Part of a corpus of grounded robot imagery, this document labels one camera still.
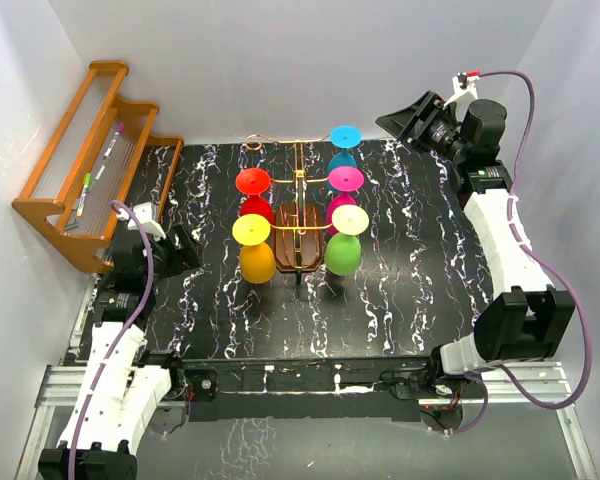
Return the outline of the blue wine glass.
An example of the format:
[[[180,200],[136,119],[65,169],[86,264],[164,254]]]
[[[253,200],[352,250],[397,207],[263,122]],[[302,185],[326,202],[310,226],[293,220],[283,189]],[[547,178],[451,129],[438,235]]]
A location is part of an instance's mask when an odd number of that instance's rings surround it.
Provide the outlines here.
[[[351,150],[360,144],[361,132],[354,126],[342,125],[331,131],[329,139],[338,152],[329,161],[327,174],[330,175],[333,170],[343,166],[356,168],[357,162]]]

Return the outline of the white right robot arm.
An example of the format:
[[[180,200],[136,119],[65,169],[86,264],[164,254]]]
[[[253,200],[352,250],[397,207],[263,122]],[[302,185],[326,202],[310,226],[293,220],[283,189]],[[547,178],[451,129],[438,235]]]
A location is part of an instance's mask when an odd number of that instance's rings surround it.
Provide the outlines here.
[[[572,296],[531,257],[531,243],[516,222],[513,182],[498,158],[506,118],[500,103],[474,99],[457,119],[455,103],[427,91],[376,120],[403,145],[450,161],[452,191],[478,236],[492,281],[493,299],[472,333],[439,347],[439,363],[426,371],[427,388],[440,397],[458,389],[470,371],[553,356],[575,310]]]

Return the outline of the green wine glass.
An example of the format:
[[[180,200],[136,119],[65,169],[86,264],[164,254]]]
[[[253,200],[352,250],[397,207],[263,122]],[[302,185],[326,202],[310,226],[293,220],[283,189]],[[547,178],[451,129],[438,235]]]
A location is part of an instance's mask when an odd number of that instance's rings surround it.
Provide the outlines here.
[[[326,268],[338,276],[351,275],[360,265],[359,235],[369,227],[369,216],[357,205],[342,205],[333,211],[331,220],[337,233],[327,243]]]

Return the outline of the magenta wine glass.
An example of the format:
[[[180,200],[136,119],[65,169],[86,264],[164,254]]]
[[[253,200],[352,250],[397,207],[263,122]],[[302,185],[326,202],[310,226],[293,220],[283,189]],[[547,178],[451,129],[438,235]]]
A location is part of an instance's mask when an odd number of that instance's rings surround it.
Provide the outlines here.
[[[328,181],[339,194],[327,207],[327,232],[332,236],[337,233],[352,236],[361,234],[369,225],[369,217],[366,211],[357,205],[351,193],[364,184],[363,173],[357,167],[341,166],[330,172]]]

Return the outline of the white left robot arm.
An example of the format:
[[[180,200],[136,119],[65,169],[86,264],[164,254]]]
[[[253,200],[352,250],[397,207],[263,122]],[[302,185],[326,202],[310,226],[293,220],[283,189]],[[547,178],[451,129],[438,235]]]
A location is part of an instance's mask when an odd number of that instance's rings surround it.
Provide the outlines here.
[[[164,398],[184,393],[174,353],[132,369],[156,299],[153,284],[202,265],[202,248],[182,224],[159,239],[112,253],[95,294],[90,354],[71,417],[56,447],[44,449],[45,479],[134,479],[136,452]]]

